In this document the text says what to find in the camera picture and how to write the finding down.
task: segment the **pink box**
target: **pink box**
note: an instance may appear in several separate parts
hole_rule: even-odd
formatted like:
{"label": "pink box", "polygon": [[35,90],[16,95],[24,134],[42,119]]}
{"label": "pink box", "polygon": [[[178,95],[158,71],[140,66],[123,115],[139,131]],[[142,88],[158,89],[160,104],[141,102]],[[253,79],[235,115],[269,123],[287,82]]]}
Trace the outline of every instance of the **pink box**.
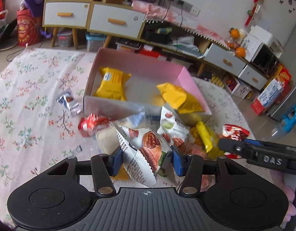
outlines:
{"label": "pink box", "polygon": [[[100,67],[111,67],[132,74],[124,88],[126,102],[92,96],[102,81]],[[180,115],[185,124],[193,126],[198,121],[206,122],[211,117],[207,102],[185,67],[145,55],[107,48],[99,50],[91,68],[83,100],[84,114],[87,116],[94,113],[121,119],[145,110],[148,115],[160,116],[161,106],[152,105],[152,102],[156,96],[160,96],[156,85],[165,82],[183,87],[196,97],[204,110]]]}

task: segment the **white drawer cabinet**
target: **white drawer cabinet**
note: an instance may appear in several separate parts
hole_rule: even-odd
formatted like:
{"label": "white drawer cabinet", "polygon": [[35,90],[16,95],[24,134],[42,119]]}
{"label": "white drawer cabinet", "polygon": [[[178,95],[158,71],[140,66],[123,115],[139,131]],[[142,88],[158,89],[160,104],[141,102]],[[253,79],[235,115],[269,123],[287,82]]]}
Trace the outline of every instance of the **white drawer cabinet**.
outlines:
{"label": "white drawer cabinet", "polygon": [[235,76],[238,76],[246,65],[239,58],[232,55],[232,53],[214,43],[212,43],[206,50],[204,56],[206,61],[226,70],[231,74],[234,74]]}
{"label": "white drawer cabinet", "polygon": [[145,14],[129,9],[95,4],[89,30],[137,38]]}
{"label": "white drawer cabinet", "polygon": [[82,2],[47,2],[43,24],[85,28],[89,6]]}
{"label": "white drawer cabinet", "polygon": [[259,90],[261,90],[267,82],[266,78],[264,78],[260,73],[258,73],[249,65],[245,66],[245,68],[238,75],[238,78]]}

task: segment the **orange fruit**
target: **orange fruit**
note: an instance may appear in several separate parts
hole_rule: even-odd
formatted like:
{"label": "orange fruit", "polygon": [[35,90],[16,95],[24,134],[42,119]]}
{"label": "orange fruit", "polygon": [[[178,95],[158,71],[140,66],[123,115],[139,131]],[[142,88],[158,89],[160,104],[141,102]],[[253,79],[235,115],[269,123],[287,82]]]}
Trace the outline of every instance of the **orange fruit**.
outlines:
{"label": "orange fruit", "polygon": [[242,58],[244,58],[246,56],[245,49],[241,48],[241,47],[237,48],[235,53],[236,53],[237,56],[242,57]]}
{"label": "orange fruit", "polygon": [[229,33],[234,39],[238,39],[240,37],[240,33],[236,28],[230,29]]}

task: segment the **white snack wrapper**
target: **white snack wrapper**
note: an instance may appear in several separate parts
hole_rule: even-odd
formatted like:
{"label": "white snack wrapper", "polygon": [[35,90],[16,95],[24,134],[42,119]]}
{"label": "white snack wrapper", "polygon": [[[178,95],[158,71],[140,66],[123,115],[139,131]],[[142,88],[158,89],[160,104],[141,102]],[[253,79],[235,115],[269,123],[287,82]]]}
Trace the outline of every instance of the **white snack wrapper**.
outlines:
{"label": "white snack wrapper", "polygon": [[184,153],[189,127],[185,126],[175,111],[168,110],[164,106],[161,112],[160,128],[157,133],[162,136],[167,143],[176,145]]}
{"label": "white snack wrapper", "polygon": [[168,143],[150,128],[130,129],[112,123],[117,130],[123,151],[123,166],[130,178],[152,187],[156,176],[164,175],[171,163],[172,150]]}

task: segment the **yellow snack package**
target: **yellow snack package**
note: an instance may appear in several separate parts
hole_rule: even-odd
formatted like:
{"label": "yellow snack package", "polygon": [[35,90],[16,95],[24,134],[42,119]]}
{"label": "yellow snack package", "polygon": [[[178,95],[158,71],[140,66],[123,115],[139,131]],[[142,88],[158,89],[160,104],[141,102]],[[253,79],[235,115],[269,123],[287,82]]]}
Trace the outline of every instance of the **yellow snack package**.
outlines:
{"label": "yellow snack package", "polygon": [[163,99],[179,114],[203,112],[197,99],[183,88],[169,82],[157,85]]}
{"label": "yellow snack package", "polygon": [[100,88],[93,96],[126,101],[124,84],[130,79],[131,74],[125,74],[118,69],[101,67],[100,73],[103,77]]}
{"label": "yellow snack package", "polygon": [[216,160],[217,157],[224,154],[224,152],[218,148],[219,139],[212,129],[207,127],[203,122],[197,123],[196,129],[202,142],[204,143],[204,148],[210,159]]}

